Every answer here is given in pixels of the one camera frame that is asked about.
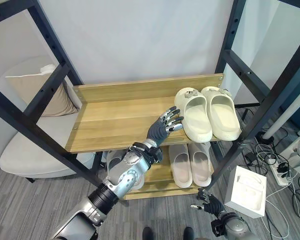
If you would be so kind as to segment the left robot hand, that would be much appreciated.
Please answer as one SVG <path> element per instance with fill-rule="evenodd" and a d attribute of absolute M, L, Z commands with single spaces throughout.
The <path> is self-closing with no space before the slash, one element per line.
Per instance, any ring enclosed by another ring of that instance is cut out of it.
<path fill-rule="evenodd" d="M 154 142 L 153 146 L 159 147 L 172 132 L 183 128 L 184 117 L 179 116 L 180 111 L 176 106 L 172 106 L 150 126 L 146 139 Z"/>

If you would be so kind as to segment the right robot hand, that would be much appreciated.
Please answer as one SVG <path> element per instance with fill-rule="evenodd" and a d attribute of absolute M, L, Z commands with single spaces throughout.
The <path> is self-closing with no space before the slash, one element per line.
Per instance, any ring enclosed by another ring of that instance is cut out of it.
<path fill-rule="evenodd" d="M 196 210 L 203 210 L 209 214 L 219 217 L 219 214 L 225 211 L 223 203 L 218 200 L 212 193 L 203 188 L 198 189 L 196 198 L 202 201 L 202 204 L 191 204 L 190 207 Z"/>

